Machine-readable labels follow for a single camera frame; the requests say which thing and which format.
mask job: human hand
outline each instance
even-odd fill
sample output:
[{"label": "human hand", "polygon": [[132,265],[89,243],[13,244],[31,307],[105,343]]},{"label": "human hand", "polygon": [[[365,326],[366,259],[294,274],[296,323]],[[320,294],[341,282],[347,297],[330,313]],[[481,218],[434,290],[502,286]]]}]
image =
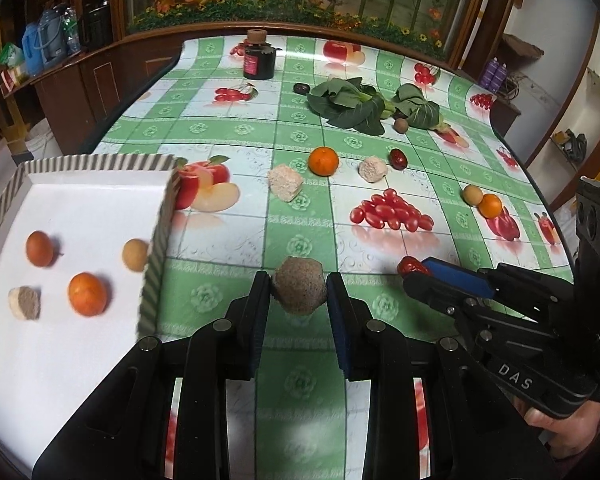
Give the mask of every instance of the human hand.
[{"label": "human hand", "polygon": [[600,425],[600,403],[586,401],[568,418],[557,420],[543,412],[530,408],[517,397],[513,405],[526,423],[554,433],[549,440],[551,456],[555,459],[567,458],[584,451],[598,434]]}]

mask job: white tray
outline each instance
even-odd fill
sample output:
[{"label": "white tray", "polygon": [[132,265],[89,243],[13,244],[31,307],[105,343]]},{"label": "white tray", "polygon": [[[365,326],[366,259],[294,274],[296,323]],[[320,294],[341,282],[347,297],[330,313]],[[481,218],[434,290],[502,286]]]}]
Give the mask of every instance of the white tray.
[{"label": "white tray", "polygon": [[[178,185],[168,155],[74,155],[21,165],[0,199],[0,443],[30,474],[36,460],[138,336],[153,333]],[[29,263],[25,242],[41,230],[59,242],[49,267]],[[150,244],[144,272],[122,263],[130,238]],[[68,283],[101,276],[100,316],[74,312]],[[13,317],[10,289],[40,290],[38,320]]]}]

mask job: screw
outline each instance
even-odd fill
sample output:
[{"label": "screw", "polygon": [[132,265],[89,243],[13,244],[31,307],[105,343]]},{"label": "screw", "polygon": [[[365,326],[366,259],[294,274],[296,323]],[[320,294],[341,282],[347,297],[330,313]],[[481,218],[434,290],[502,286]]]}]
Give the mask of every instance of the screw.
[{"label": "screw", "polygon": [[232,327],[232,323],[225,317],[221,317],[220,319],[216,319],[212,325],[216,332],[226,332]]},{"label": "screw", "polygon": [[380,321],[379,319],[370,319],[366,322],[366,327],[371,330],[371,332],[382,332],[386,328],[386,325]]},{"label": "screw", "polygon": [[149,352],[158,346],[158,340],[152,336],[143,337],[138,342],[138,346],[142,351]]},{"label": "screw", "polygon": [[440,346],[448,352],[453,352],[454,350],[458,350],[458,341],[452,337],[443,337],[440,340]]}]

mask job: red label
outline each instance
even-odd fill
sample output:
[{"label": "red label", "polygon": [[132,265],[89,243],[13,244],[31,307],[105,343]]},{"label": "red label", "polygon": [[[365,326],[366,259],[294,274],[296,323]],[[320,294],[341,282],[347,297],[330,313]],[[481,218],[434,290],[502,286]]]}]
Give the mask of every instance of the red label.
[{"label": "red label", "polygon": [[256,75],[258,72],[258,57],[250,56],[249,54],[244,55],[244,71],[247,74]]}]

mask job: wall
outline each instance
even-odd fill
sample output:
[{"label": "wall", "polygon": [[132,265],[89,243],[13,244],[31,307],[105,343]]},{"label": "wall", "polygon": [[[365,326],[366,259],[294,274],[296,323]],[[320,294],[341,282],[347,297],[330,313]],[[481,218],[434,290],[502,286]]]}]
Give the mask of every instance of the wall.
[{"label": "wall", "polygon": [[589,46],[595,15],[591,0],[525,0],[512,14],[507,32],[544,50],[541,59],[521,70],[528,79],[513,101],[522,115],[507,141],[522,160],[549,129],[570,92]]}]

